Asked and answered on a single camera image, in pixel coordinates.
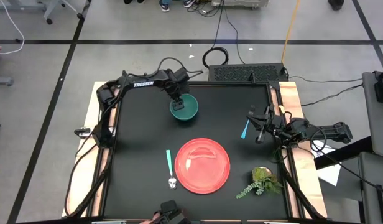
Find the wooden table frame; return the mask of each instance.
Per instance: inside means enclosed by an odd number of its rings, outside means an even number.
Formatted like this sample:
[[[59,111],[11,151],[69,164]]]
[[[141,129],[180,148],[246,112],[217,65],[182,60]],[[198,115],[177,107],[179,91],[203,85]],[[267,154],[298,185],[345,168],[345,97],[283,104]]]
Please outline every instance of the wooden table frame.
[[[98,122],[98,110],[99,103],[96,97],[96,90],[105,84],[105,82],[95,82],[91,94],[91,99],[88,107],[88,112],[86,114],[86,119],[84,126],[93,128]],[[292,113],[294,118],[302,118],[302,107],[299,100],[299,95],[297,91],[297,86],[295,82],[280,82],[280,94],[283,107],[285,111],[289,111]],[[278,109],[278,101],[276,91],[271,89],[271,95],[273,104],[275,105],[276,114],[279,113]],[[117,112],[117,108],[113,110],[111,113],[110,125],[114,125],[115,123],[115,115]],[[84,148],[78,153],[76,157],[76,161],[82,156],[88,149],[90,149],[95,144],[93,138],[89,138]],[[303,142],[300,144],[300,147],[304,149],[309,149],[309,142]],[[98,154],[102,153],[102,160],[100,161],[100,172],[103,170],[104,165],[106,164],[108,149],[101,149],[103,151],[99,152],[99,149],[96,147],[93,149],[87,156],[84,157],[82,161],[78,164],[78,167],[74,171],[74,175],[72,178],[72,187],[69,192],[68,200],[67,200],[67,208],[71,213],[76,209],[79,203],[84,199],[85,195],[88,193],[91,188],[92,180],[95,175],[95,168],[98,163]],[[327,217],[327,212],[323,200],[323,196],[321,194],[320,183],[317,176],[317,171],[315,167],[314,158],[311,153],[304,151],[302,149],[294,149],[293,150],[293,158],[294,158],[294,166],[297,172],[298,184],[302,192],[305,194],[309,202],[316,208],[316,210],[322,214],[324,217]],[[285,165],[288,170],[290,170],[290,164],[288,160],[285,161]],[[99,208],[101,197],[103,196],[103,184],[97,191],[95,198],[93,200],[92,210],[90,211],[92,216],[99,215]],[[297,206],[297,199],[291,187],[288,185],[288,193],[290,197],[290,205],[292,216],[295,218],[300,218]],[[307,218],[309,218],[309,214],[306,210],[304,210],[304,214]]]

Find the gray floor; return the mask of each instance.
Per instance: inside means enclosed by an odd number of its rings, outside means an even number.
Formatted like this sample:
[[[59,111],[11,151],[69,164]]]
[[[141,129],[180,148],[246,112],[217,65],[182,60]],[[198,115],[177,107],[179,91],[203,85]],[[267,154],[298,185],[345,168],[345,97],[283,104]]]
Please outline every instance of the gray floor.
[[[301,0],[292,31],[294,40],[369,40],[351,0],[345,0],[342,11],[334,12],[327,0]],[[80,11],[85,1],[71,1]],[[240,39],[285,39],[296,0],[270,1],[267,8],[228,9],[231,22]],[[383,0],[362,1],[360,5],[377,39],[383,40]],[[72,40],[78,19],[68,8],[57,7],[47,25],[41,12],[13,12],[13,20],[27,40]],[[235,39],[235,32],[222,18],[219,39]],[[89,8],[81,40],[162,40],[213,39],[218,16],[204,18],[187,13],[180,2],[173,2],[169,13],[161,13],[157,1],[142,5],[122,0],[94,0]],[[0,12],[0,40],[19,38],[6,15]],[[241,63],[235,45],[223,45],[230,54],[229,63]],[[2,51],[18,45],[2,45]],[[18,222],[60,218],[67,180],[74,163],[79,139],[73,130],[83,125],[95,81],[120,76],[122,70],[132,73],[153,72],[164,57],[176,57],[190,70],[203,69],[195,80],[206,80],[208,71],[201,56],[211,45],[77,45],[64,80],[52,122],[19,214]],[[246,63],[280,62],[282,45],[239,45]],[[0,75],[12,76],[13,86],[0,86],[0,223],[7,221],[37,135],[47,112],[55,84],[63,67],[69,45],[27,44],[16,54],[0,58]],[[208,63],[223,61],[212,53]],[[312,80],[360,78],[362,72],[382,70],[371,45],[289,45],[285,66],[290,75]],[[162,68],[177,69],[175,62]],[[356,83],[307,83],[294,78],[302,103],[332,95]],[[314,124],[348,123],[354,140],[369,135],[362,88],[303,109]],[[340,191],[346,184],[340,184]],[[335,190],[322,184],[329,216],[356,221],[356,198],[343,199]]]

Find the red plate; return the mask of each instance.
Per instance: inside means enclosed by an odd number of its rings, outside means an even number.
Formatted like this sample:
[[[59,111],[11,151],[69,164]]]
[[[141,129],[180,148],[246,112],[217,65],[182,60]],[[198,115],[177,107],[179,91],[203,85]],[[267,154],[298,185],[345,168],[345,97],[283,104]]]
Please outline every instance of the red plate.
[[[209,194],[220,189],[229,177],[228,154],[216,141],[198,138],[180,148],[175,159],[179,182],[196,194]]]

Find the black floor stripe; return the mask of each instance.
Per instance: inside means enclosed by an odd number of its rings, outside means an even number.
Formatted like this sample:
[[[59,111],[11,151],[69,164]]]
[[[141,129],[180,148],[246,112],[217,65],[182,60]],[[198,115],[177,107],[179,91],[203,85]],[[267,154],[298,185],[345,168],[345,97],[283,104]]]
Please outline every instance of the black floor stripe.
[[[90,1],[87,1],[85,4],[85,7],[84,7],[83,14],[85,11],[87,11],[89,4],[90,4]],[[78,40],[78,38],[80,37],[80,34],[81,34],[81,30],[82,30],[84,21],[85,21],[84,19],[80,19],[80,21],[78,22],[78,25],[76,27],[76,30],[75,30],[75,33],[73,36],[73,40],[72,40],[70,48],[67,52],[66,59],[63,63],[62,71],[60,72],[59,78],[58,78],[57,83],[56,83],[55,90],[53,91],[53,95],[52,95],[52,98],[50,100],[47,113],[46,113],[44,121],[42,123],[42,127],[41,127],[40,133],[38,135],[37,141],[35,142],[35,146],[34,146],[34,149],[32,151],[29,164],[27,165],[27,169],[25,170],[23,180],[21,182],[19,191],[17,192],[16,199],[13,203],[12,210],[9,214],[9,218],[7,220],[7,223],[10,223],[10,224],[15,223],[18,216],[19,216],[19,212],[20,212],[20,209],[22,207],[25,194],[27,193],[27,189],[29,188],[32,174],[34,172],[35,166],[37,165],[38,157],[40,155],[42,145],[44,144],[44,140],[45,140],[45,137],[47,135],[47,131],[48,131],[50,122],[52,120],[53,112],[55,111],[55,107],[56,107],[57,101],[59,99],[59,94],[60,94],[60,91],[62,90],[62,86],[63,86],[63,83],[65,81],[66,74],[67,74],[68,68],[70,66],[70,62],[72,60],[72,57],[73,57],[73,54],[75,51],[76,41]]]
[[[213,44],[213,39],[173,40],[77,40],[77,44],[96,45],[149,45],[149,44]],[[285,40],[217,40],[217,44],[284,45]],[[25,44],[71,44],[72,40],[26,40]],[[383,45],[383,40],[376,41]],[[19,44],[15,40],[0,40],[0,44]],[[372,40],[289,40],[289,45],[374,45]]]
[[[137,45],[137,44],[213,44],[215,40],[79,40],[78,44],[108,44],[108,45]],[[237,40],[216,40],[217,44],[236,44]],[[285,40],[238,40],[238,44],[284,45]],[[290,45],[371,45],[370,40],[290,40]]]
[[[368,21],[366,19],[366,16],[363,13],[363,10],[361,9],[359,1],[358,0],[352,0],[352,2],[353,2],[354,7],[356,8],[356,10],[357,10],[357,12],[359,14],[360,20],[363,23],[363,26],[364,26],[364,28],[365,28],[365,30],[367,32],[368,37],[372,41],[372,45],[374,46],[374,50],[376,51],[378,59],[379,59],[381,65],[382,65],[382,68],[383,68],[383,52],[381,50],[381,47],[379,46],[379,44],[377,42],[377,39],[374,36],[374,33],[372,32],[372,29],[371,29],[370,25],[368,24]]]

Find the person's leg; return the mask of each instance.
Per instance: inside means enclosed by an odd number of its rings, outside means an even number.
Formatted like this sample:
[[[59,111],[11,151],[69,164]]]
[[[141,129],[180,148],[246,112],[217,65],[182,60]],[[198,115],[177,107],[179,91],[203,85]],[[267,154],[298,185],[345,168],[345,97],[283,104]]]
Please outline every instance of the person's leg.
[[[193,5],[193,3],[195,2],[196,0],[183,0],[183,6],[185,8],[189,8]]]
[[[170,3],[171,3],[171,0],[160,0],[161,11],[169,12],[169,4]]]

